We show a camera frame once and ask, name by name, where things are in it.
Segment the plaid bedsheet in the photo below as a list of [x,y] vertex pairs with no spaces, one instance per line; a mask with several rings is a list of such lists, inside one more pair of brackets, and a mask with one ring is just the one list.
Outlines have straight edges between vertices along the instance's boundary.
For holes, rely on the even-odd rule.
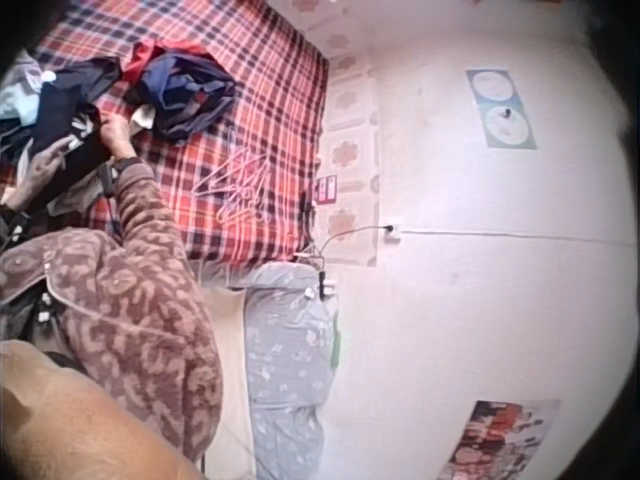
[[[303,199],[315,173],[326,61],[262,0],[76,0],[35,58],[54,70],[99,55],[117,55],[126,65],[134,43],[150,37],[204,45],[238,82],[233,111],[188,145],[149,132],[135,140],[175,212],[190,259],[233,265],[290,259],[304,241]],[[131,115],[127,89],[118,83],[98,106]],[[255,215],[220,222],[216,213],[228,198],[192,190],[238,147],[268,161],[262,201]],[[86,221],[109,230],[106,201]]]

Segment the wall socket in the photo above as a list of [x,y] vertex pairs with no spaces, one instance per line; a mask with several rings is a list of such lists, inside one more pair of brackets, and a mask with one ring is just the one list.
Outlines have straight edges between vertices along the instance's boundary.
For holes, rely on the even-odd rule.
[[399,243],[402,240],[402,222],[399,220],[394,220],[385,225],[393,226],[392,232],[384,232],[384,239],[387,243]]

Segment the leopard print jacket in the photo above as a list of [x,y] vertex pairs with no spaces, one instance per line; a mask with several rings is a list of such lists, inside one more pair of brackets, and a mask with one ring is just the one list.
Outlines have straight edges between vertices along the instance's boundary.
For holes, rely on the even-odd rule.
[[211,444],[222,372],[201,290],[149,166],[116,182],[123,245],[67,229],[0,257],[0,337],[19,315],[3,307],[46,282],[65,306],[66,348],[131,413],[192,461]]

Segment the bed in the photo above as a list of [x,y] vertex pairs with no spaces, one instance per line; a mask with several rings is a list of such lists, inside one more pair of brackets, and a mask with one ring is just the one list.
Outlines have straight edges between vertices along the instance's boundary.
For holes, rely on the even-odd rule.
[[309,480],[324,435],[317,411],[336,366],[337,299],[320,300],[308,265],[208,266],[202,282],[225,402],[207,452],[211,480]]
[[[291,259],[305,242],[326,61],[261,0],[75,0],[34,57],[52,70],[100,55],[126,64],[135,42],[150,37],[204,45],[238,82],[234,110],[187,145],[148,132],[135,140],[175,212],[190,259],[237,266]],[[116,84],[98,106],[131,115],[126,90]],[[240,147],[266,158],[261,202],[248,215],[221,221],[217,213],[228,199],[195,196],[194,186]],[[3,183],[13,181],[13,172],[1,174]],[[112,220],[100,201],[83,224],[109,231]]]

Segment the picture on wall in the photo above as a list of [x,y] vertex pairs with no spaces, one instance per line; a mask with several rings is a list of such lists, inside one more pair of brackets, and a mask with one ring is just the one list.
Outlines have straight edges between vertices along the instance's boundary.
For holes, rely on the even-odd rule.
[[478,401],[437,480],[516,480],[544,440],[560,400]]
[[511,75],[506,70],[467,70],[487,146],[535,150],[533,131]]

